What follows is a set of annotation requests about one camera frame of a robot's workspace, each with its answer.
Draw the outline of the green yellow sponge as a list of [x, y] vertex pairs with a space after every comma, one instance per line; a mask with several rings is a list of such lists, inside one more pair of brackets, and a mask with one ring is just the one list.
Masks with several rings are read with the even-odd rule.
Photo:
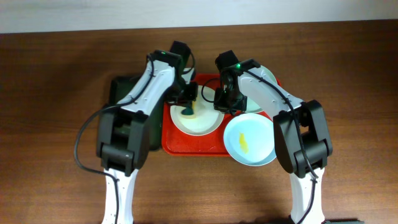
[[180, 113], [181, 113], [181, 115], [184, 115], [184, 116], [192, 116], [195, 114], [192, 106], [188, 106], [188, 107], [184, 108], [183, 110], [181, 110]]

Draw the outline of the white round plate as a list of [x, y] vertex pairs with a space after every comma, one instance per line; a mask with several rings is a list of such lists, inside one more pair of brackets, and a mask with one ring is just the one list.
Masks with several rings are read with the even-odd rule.
[[183, 115], [182, 106], [171, 106], [170, 115], [173, 124], [183, 133], [191, 136], [204, 136], [216, 130], [224, 119], [224, 114], [205, 101], [201, 95], [202, 86], [198, 86], [198, 96], [193, 102], [193, 114]]

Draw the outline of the light blue round plate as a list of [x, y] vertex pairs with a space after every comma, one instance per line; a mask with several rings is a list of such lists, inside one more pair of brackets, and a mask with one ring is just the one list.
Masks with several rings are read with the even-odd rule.
[[224, 129], [223, 143], [228, 154], [246, 166], [264, 166], [276, 158], [273, 122], [260, 114], [233, 118]]

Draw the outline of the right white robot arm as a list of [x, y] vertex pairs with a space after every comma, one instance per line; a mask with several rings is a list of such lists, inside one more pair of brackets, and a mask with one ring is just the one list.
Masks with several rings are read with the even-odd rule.
[[239, 61], [220, 55], [223, 95], [242, 94], [272, 120], [276, 158], [289, 174], [293, 223], [325, 223], [322, 211], [322, 176], [333, 152], [324, 110], [316, 101], [305, 102], [279, 86], [265, 66], [253, 59]]

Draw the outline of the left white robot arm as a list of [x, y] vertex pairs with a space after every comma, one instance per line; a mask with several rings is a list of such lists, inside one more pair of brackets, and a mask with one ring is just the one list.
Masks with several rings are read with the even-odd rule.
[[132, 200], [139, 169], [148, 153], [160, 147], [164, 104], [193, 113], [197, 84], [189, 47], [156, 50], [135, 84], [113, 80], [109, 104], [99, 113], [96, 155], [106, 178], [103, 223], [133, 223]]

